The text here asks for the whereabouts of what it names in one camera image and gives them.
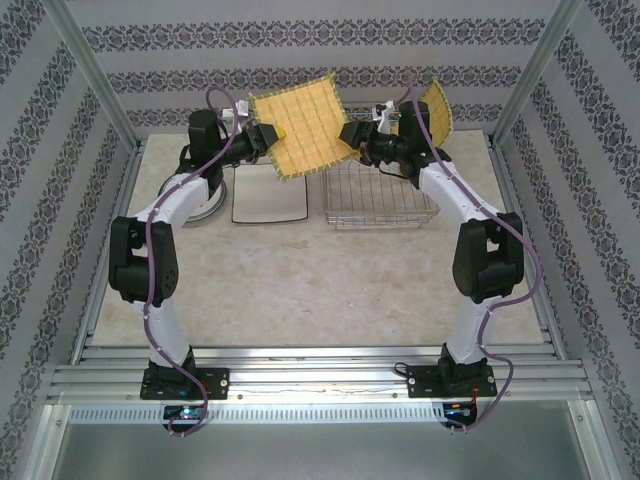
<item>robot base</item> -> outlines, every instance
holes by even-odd
[[[493,369],[486,358],[469,365],[456,364],[446,343],[437,365],[405,365],[405,368],[404,372],[396,369],[396,373],[406,378],[409,398],[470,397],[474,387],[478,397],[498,394]]]
[[[209,400],[226,400],[229,393],[228,368],[198,368],[190,349],[182,368],[194,375],[207,389]],[[142,400],[202,400],[202,392],[195,383],[172,367],[163,367],[149,361],[144,371]]]

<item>patterned wallpaper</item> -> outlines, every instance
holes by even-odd
[[[127,149],[42,5],[0,4],[0,479],[68,362]]]
[[[623,478],[640,478],[638,32],[631,2],[583,4],[504,145],[565,345],[585,361]]]
[[[540,39],[556,0],[531,8],[486,1],[246,2],[185,0],[182,8],[116,1],[70,3],[89,44],[141,135],[182,131],[212,83],[248,92],[284,88],[336,72],[343,102],[398,98],[408,79],[437,76],[456,128],[489,131]],[[143,15],[145,6],[148,15]]]

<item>wire basket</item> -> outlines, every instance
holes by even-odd
[[[386,170],[397,173],[392,167]],[[419,228],[440,211],[408,180],[356,160],[325,170],[322,184],[327,221],[336,229]]]

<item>gray metal floor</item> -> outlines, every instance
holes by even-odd
[[[451,435],[438,423],[67,427],[55,479],[583,479],[566,402],[500,405]]]

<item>beige countertop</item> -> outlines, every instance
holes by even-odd
[[[185,143],[186,135],[149,137],[130,214],[155,199]],[[478,193],[503,208],[482,132],[454,132],[443,148]],[[215,218],[176,234],[176,308],[193,345],[434,345],[453,333],[462,298],[451,275],[458,228],[443,215],[420,229],[335,231],[314,174],[307,220],[239,226],[231,222],[232,176],[225,170],[229,195]],[[141,320],[110,288],[92,341],[146,344]],[[530,301],[498,313],[490,343],[539,342]]]

